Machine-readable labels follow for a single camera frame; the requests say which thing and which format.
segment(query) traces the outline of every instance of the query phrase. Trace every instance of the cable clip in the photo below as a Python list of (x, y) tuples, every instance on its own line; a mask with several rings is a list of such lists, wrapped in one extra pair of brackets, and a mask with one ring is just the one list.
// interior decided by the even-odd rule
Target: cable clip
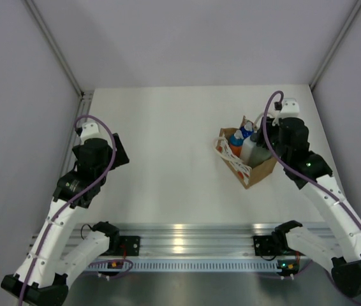
[(32, 250), (31, 250), (29, 252), (29, 254), (27, 255), (27, 258), (34, 260), (35, 258), (38, 258), (38, 256), (34, 252), (32, 252)]
[(338, 204), (340, 204), (340, 202), (342, 202), (341, 200), (339, 200), (339, 201), (336, 201), (335, 203), (333, 203), (332, 205), (330, 205), (330, 207), (334, 207), (335, 205), (338, 205)]
[(361, 229), (358, 230), (358, 231), (354, 231), (353, 233), (349, 233), (349, 236), (350, 236), (350, 237), (353, 237), (353, 236), (355, 236), (355, 235), (357, 235), (357, 234), (361, 234)]

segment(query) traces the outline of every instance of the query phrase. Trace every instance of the bottle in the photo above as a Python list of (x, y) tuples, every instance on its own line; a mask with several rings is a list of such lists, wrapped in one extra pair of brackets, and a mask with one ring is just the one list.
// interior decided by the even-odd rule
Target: bottle
[(247, 122), (242, 127), (240, 127), (240, 130), (242, 131), (243, 138), (246, 139), (247, 137), (250, 137), (251, 134), (253, 134), (253, 123)]
[(229, 138), (229, 147), (237, 157), (240, 157), (240, 153), (242, 152), (243, 141), (244, 137), (242, 131), (239, 129)]
[(244, 164), (255, 168), (271, 157), (271, 152), (263, 147), (257, 147), (257, 133), (243, 141), (240, 159)]

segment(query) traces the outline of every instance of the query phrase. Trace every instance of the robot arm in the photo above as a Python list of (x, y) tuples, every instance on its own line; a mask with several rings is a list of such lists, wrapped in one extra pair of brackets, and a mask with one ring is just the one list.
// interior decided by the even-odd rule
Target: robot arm
[(281, 158), (285, 173), (318, 209), (337, 239), (342, 254), (336, 254), (336, 250), (297, 221), (275, 228), (273, 248), (278, 254), (290, 251), (305, 254), (332, 274), (335, 284), (345, 295), (357, 296), (361, 293), (361, 219), (341, 192), (325, 160), (309, 150), (309, 131), (304, 121), (297, 118), (297, 102), (285, 99), (275, 103), (275, 109), (279, 111), (275, 119), (263, 118), (257, 146), (269, 148), (270, 145)]
[[(1, 284), (3, 289), (17, 298), (22, 296), (31, 305), (62, 305), (70, 286), (88, 265), (101, 254), (119, 247), (119, 230), (107, 222), (99, 222), (80, 245), (61, 259), (71, 232), (106, 179), (66, 205), (105, 172), (113, 156), (112, 148), (101, 138), (97, 123), (83, 124), (78, 133), (82, 144), (73, 148), (77, 158), (74, 169), (57, 182), (48, 216), (25, 261), (14, 274), (6, 275)], [(113, 136), (115, 159), (111, 169), (129, 162), (118, 135)]]

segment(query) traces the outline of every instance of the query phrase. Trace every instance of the white table surface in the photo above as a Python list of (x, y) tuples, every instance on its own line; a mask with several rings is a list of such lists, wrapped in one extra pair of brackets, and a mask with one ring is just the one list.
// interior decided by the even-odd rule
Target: white table surface
[(246, 190), (212, 150), (220, 128), (254, 120), (275, 90), (297, 99), (311, 149), (336, 173), (307, 85), (97, 89), (90, 114), (119, 134), (130, 162), (108, 174), (83, 222), (322, 222), (279, 165)]

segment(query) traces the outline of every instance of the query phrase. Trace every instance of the blue bottle cap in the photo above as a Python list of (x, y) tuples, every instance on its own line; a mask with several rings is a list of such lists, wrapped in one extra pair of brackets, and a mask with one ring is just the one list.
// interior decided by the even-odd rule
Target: blue bottle cap
[(254, 132), (253, 123), (247, 122), (244, 126), (242, 126), (240, 128), (240, 130), (242, 131), (244, 139), (246, 139), (247, 137), (250, 137), (250, 135), (253, 134), (253, 132)]
[(240, 147), (241, 145), (243, 145), (243, 141), (244, 141), (244, 137), (242, 131), (239, 129), (234, 133), (234, 135), (231, 135), (229, 139), (229, 143), (236, 147)]

